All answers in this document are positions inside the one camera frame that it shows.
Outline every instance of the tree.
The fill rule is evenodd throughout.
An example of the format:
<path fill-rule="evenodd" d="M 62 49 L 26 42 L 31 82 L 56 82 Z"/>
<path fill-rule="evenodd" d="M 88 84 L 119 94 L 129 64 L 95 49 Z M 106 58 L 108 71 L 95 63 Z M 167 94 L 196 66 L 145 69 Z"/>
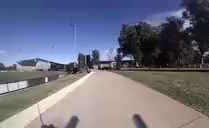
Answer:
<path fill-rule="evenodd" d="M 92 62 L 94 65 L 98 65 L 100 63 L 100 54 L 97 49 L 92 51 Z"/>
<path fill-rule="evenodd" d="M 120 70 L 120 68 L 121 68 L 121 62 L 122 62 L 122 53 L 121 53 L 121 51 L 120 51 L 120 48 L 118 48 L 117 49 L 117 54 L 116 54 L 116 56 L 115 56 L 115 61 L 116 61 L 116 69 L 117 70 Z"/>
<path fill-rule="evenodd" d="M 5 70 L 5 66 L 3 63 L 0 63 L 0 70 Z"/>
<path fill-rule="evenodd" d="M 192 37 L 198 44 L 203 65 L 204 54 L 209 51 L 209 0 L 183 0 L 182 6 L 186 8 L 183 17 L 190 20 Z"/>
<path fill-rule="evenodd" d="M 106 56 L 108 57 L 108 60 L 109 60 L 109 61 L 113 61 L 113 60 L 114 60 L 114 50 L 113 50 L 112 48 L 110 48 L 110 49 L 107 51 Z"/>
<path fill-rule="evenodd" d="M 183 30 L 184 21 L 178 17 L 168 17 L 166 22 L 161 25 L 160 40 L 161 51 L 166 63 L 176 61 L 177 68 L 180 65 L 183 43 L 186 39 L 186 32 Z"/>
<path fill-rule="evenodd" d="M 123 56 L 132 55 L 136 62 L 140 61 L 142 53 L 135 26 L 123 24 L 118 43 Z"/>
<path fill-rule="evenodd" d="M 153 65 L 154 60 L 159 54 L 158 44 L 158 31 L 157 27 L 148 24 L 147 22 L 139 22 L 136 25 L 137 38 L 139 40 L 138 47 L 142 53 L 139 59 L 142 59 L 145 65 Z"/>

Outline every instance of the sidewalk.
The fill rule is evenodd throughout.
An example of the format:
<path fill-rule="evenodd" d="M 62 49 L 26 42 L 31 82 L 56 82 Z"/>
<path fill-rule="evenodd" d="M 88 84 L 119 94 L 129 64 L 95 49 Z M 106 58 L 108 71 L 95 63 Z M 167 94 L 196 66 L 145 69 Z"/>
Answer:
<path fill-rule="evenodd" d="M 76 128 L 135 128 L 139 114 L 148 128 L 209 128 L 209 118 L 126 77 L 95 72 L 74 92 L 42 115 L 44 124 L 64 128 L 72 116 Z M 39 118 L 27 128 L 39 128 Z"/>

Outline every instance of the sky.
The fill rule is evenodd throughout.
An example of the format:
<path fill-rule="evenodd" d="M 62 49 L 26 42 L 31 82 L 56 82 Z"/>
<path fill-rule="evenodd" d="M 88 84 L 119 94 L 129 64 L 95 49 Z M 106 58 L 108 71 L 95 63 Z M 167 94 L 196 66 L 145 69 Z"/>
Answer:
<path fill-rule="evenodd" d="M 42 58 L 59 63 L 98 49 L 106 60 L 122 24 L 158 25 L 181 16 L 181 0 L 0 0 L 0 62 Z M 76 44 L 74 28 L 76 24 Z"/>

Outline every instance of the green lawn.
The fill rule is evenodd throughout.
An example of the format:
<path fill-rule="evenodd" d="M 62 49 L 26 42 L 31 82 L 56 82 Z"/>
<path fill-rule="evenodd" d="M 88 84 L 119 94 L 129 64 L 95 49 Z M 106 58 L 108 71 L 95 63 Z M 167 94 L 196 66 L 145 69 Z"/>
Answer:
<path fill-rule="evenodd" d="M 119 71 L 209 116 L 209 73 Z"/>
<path fill-rule="evenodd" d="M 0 72 L 0 84 L 26 79 L 33 79 L 51 75 L 59 75 L 65 72 L 58 71 L 37 71 L 37 72 Z"/>
<path fill-rule="evenodd" d="M 68 75 L 46 84 L 1 95 L 0 122 L 66 87 L 84 75 L 86 75 L 86 73 Z"/>

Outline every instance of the building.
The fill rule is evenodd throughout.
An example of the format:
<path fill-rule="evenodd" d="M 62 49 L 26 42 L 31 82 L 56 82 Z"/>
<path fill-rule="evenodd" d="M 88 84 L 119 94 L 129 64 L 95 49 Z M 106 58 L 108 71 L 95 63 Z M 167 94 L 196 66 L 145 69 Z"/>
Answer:
<path fill-rule="evenodd" d="M 110 70 L 116 66 L 115 61 L 100 61 L 99 69 Z"/>
<path fill-rule="evenodd" d="M 92 62 L 91 62 L 91 56 L 90 55 L 85 56 L 85 65 L 88 66 L 89 68 L 92 67 Z"/>
<path fill-rule="evenodd" d="M 79 54 L 78 55 L 78 64 L 80 67 L 91 67 L 91 57 L 90 55 Z"/>
<path fill-rule="evenodd" d="M 66 65 L 56 62 L 35 58 L 29 60 L 22 60 L 17 62 L 16 69 L 18 71 L 50 71 L 50 70 L 64 70 Z"/>

